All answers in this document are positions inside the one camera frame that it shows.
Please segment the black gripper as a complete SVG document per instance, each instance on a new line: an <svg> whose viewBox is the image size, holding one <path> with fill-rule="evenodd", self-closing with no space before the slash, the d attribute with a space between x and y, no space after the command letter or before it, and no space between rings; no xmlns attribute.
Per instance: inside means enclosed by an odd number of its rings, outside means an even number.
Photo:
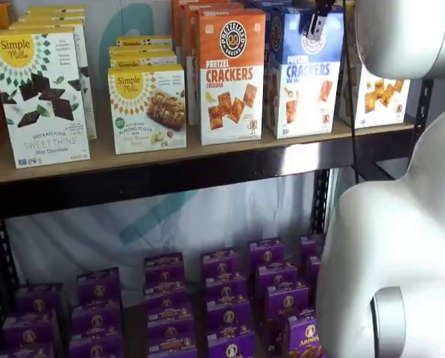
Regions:
<svg viewBox="0 0 445 358"><path fill-rule="evenodd" d="M335 0L315 0L317 9L331 9L335 4ZM318 41L323 33L328 10L316 10L312 14L309 27L306 31L306 37L311 41Z"/></svg>

